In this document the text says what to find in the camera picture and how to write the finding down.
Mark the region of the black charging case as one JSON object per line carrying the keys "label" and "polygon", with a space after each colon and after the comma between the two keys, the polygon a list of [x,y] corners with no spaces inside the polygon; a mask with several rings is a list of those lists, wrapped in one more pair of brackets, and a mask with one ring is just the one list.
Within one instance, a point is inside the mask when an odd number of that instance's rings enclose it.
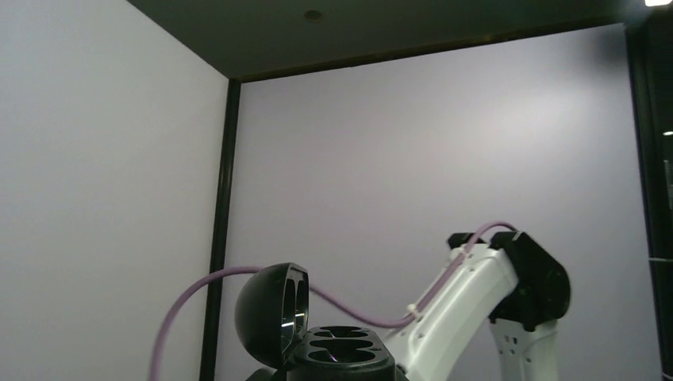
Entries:
{"label": "black charging case", "polygon": [[235,305],[246,352],[274,369],[273,380],[404,380],[405,373],[373,331],[350,325],[311,328],[307,271],[293,263],[255,273]]}

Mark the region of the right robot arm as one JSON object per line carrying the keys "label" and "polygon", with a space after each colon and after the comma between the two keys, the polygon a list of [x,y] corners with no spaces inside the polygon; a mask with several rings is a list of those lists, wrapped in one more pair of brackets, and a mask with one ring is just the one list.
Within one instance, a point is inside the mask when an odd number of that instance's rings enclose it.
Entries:
{"label": "right robot arm", "polygon": [[557,380],[557,323],[568,311],[567,271],[522,231],[501,231],[467,245],[451,236],[441,289],[412,307],[413,322],[383,343],[409,380],[446,380],[483,323],[498,351],[503,380]]}

